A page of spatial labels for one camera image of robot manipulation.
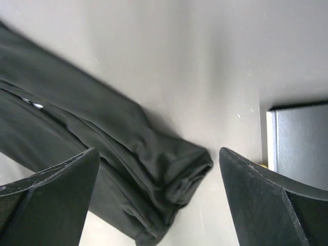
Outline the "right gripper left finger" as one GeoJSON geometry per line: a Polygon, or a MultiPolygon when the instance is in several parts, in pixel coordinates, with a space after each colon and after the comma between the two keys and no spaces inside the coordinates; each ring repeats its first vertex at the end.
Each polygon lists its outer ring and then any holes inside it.
{"type": "Polygon", "coordinates": [[[90,148],[1,186],[1,245],[79,245],[98,169],[90,148]]]}

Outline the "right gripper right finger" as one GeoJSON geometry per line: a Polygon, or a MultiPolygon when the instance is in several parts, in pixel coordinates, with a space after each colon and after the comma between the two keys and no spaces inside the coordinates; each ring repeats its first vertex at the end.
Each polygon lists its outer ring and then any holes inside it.
{"type": "Polygon", "coordinates": [[[219,165],[240,245],[327,245],[327,191],[264,168],[231,149],[219,165]]]}

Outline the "black printed t shirt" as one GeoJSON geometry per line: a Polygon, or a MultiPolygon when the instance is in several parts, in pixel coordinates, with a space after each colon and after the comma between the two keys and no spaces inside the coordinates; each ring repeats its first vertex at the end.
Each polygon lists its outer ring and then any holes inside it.
{"type": "Polygon", "coordinates": [[[100,153],[92,213],[157,245],[213,166],[208,150],[154,129],[136,102],[1,25],[1,152],[39,172],[100,153]]]}

